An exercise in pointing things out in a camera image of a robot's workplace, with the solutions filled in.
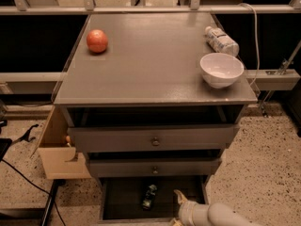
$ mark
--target drawer handle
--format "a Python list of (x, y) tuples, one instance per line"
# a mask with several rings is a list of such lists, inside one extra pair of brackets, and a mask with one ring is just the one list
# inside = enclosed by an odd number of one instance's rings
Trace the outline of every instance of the drawer handle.
[(154, 137), (154, 138), (151, 140), (151, 144), (152, 144), (152, 146), (157, 147), (157, 146), (160, 145), (160, 141), (159, 141), (159, 139), (158, 139), (157, 137)]
[(153, 167), (152, 168), (152, 174), (158, 174), (159, 171), (158, 171), (158, 168), (157, 167)]

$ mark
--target white bowl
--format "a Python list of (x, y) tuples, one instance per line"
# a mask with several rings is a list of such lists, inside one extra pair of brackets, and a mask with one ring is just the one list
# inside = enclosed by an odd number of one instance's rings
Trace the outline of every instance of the white bowl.
[(204, 80), (217, 89), (232, 85), (244, 72), (244, 65), (240, 60), (222, 53), (204, 56), (199, 65)]

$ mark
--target red apple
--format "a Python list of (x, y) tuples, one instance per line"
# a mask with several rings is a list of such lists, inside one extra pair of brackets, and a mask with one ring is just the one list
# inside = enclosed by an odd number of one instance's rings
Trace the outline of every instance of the red apple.
[(94, 53), (101, 53), (106, 50), (107, 43), (107, 37), (100, 29), (91, 30), (87, 34), (87, 47)]

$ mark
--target speckled floor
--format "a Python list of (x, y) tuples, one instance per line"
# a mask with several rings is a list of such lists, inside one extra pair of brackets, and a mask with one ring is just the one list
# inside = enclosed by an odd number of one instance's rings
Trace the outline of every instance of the speckled floor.
[[(270, 103), (266, 109), (269, 118), (264, 118), (254, 105), (246, 110), (238, 135), (225, 151), (221, 167), (207, 184), (207, 194), (210, 202), (223, 202), (262, 225), (300, 226), (301, 138), (280, 104)], [(28, 120), (25, 115), (18, 117), (16, 113), (8, 113), (8, 126), (3, 128), (0, 137), (16, 139), (36, 123), (39, 127), (34, 128), (32, 136), (39, 137), (47, 110), (44, 112), (29, 112), (27, 116), (34, 117)], [(39, 154), (31, 156), (35, 142), (14, 145), (5, 160), (30, 181), (49, 190), (52, 181), (45, 179)], [(0, 208), (42, 207), (47, 200), (45, 193), (35, 189), (3, 162), (0, 163), (0, 188)], [(94, 179), (69, 180), (61, 186), (56, 203), (66, 225), (99, 223), (101, 193)], [(39, 222), (0, 221), (0, 225), (39, 225)], [(50, 225), (62, 225), (55, 209)]]

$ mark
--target white bottle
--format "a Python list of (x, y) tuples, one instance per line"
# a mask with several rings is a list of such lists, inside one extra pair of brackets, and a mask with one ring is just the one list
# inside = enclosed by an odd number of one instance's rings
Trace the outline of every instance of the white bottle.
[(222, 29), (207, 26), (205, 29), (206, 41), (217, 53), (224, 53), (237, 57), (239, 45)]

